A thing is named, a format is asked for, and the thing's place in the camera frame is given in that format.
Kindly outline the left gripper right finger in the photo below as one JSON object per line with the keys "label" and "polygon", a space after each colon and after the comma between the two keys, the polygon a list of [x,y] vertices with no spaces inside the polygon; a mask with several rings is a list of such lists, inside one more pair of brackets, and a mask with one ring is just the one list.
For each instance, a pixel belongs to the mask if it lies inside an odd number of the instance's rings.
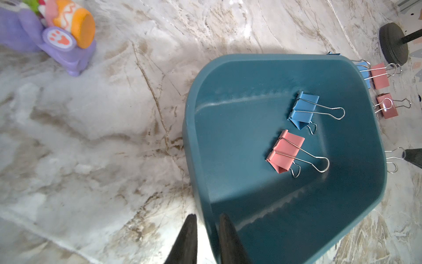
{"label": "left gripper right finger", "polygon": [[242,245],[235,226],[229,216],[222,213],[219,217],[219,244],[222,264],[251,264]]}

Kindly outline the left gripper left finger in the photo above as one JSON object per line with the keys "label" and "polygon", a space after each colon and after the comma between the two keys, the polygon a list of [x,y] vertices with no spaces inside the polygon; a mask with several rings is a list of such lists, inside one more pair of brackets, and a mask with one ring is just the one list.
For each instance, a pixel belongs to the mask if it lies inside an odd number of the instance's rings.
{"label": "left gripper left finger", "polygon": [[189,214],[166,259],[165,264],[197,264],[197,216]]}

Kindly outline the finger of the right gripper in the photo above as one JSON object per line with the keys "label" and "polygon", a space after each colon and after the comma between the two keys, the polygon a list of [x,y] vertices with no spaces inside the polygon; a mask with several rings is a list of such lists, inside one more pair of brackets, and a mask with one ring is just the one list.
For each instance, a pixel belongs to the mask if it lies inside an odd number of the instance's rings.
{"label": "finger of the right gripper", "polygon": [[422,168],[422,149],[420,148],[406,149],[404,151],[404,159],[407,162],[419,168]]}

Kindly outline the pink binder clip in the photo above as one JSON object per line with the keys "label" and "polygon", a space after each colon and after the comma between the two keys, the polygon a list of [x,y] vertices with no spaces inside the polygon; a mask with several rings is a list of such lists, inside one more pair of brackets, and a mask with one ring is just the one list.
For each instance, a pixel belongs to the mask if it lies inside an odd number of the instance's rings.
{"label": "pink binder clip", "polygon": [[[319,173],[327,172],[330,168],[330,160],[325,156],[316,156],[303,149],[304,141],[304,137],[292,134],[287,129],[283,130],[268,154],[266,161],[277,173],[290,172],[294,178],[298,178],[302,170],[302,167],[297,162],[310,165]],[[298,154],[300,152],[315,160],[324,161],[326,166],[324,168],[318,168],[313,162],[299,158]]]}
{"label": "pink binder clip", "polygon": [[407,109],[412,107],[409,99],[395,100],[390,93],[382,93],[376,97],[376,100],[377,104],[374,105],[375,114],[381,114],[385,119],[397,117],[399,115],[397,109],[400,107]]}
{"label": "pink binder clip", "polygon": [[383,63],[377,64],[370,67],[369,80],[373,83],[374,89],[380,90],[390,86],[389,78],[402,73],[400,64],[389,63],[385,65]]}

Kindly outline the blue binder clip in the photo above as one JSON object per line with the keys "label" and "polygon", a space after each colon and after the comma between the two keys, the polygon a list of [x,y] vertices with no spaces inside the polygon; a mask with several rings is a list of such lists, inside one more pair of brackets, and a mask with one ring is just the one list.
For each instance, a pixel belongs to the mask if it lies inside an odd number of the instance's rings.
{"label": "blue binder clip", "polygon": [[370,77],[369,70],[370,70],[371,64],[365,59],[351,60],[351,61],[355,64],[357,69],[360,71],[361,76],[365,80],[367,88],[370,89],[371,84],[369,80],[369,77]]}
{"label": "blue binder clip", "polygon": [[300,91],[295,99],[288,121],[299,130],[308,128],[311,135],[318,130],[318,125],[312,121],[315,115],[329,116],[335,120],[342,120],[346,111],[343,107],[328,107],[319,103],[320,96]]}

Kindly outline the teal plastic storage box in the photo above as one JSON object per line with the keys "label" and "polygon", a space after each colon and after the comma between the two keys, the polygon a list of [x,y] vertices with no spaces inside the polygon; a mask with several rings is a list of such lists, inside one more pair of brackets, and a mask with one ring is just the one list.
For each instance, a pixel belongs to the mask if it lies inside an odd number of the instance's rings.
{"label": "teal plastic storage box", "polygon": [[340,55],[225,55],[182,128],[213,256],[229,217],[254,264],[311,264],[382,199],[387,166],[361,73]]}

